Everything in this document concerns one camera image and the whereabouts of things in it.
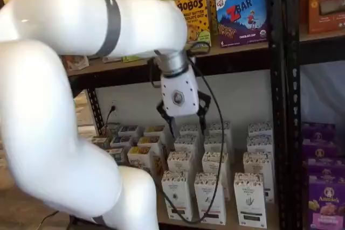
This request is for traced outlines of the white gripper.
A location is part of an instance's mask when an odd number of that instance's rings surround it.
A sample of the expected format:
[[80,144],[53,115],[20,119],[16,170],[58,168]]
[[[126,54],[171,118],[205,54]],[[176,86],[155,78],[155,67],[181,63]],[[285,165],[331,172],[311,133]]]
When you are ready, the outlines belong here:
[[198,111],[201,133],[206,130],[206,114],[211,96],[198,92],[198,84],[192,66],[182,74],[167,78],[161,76],[162,99],[156,106],[160,116],[167,122],[173,136],[178,135],[174,117],[196,114]]

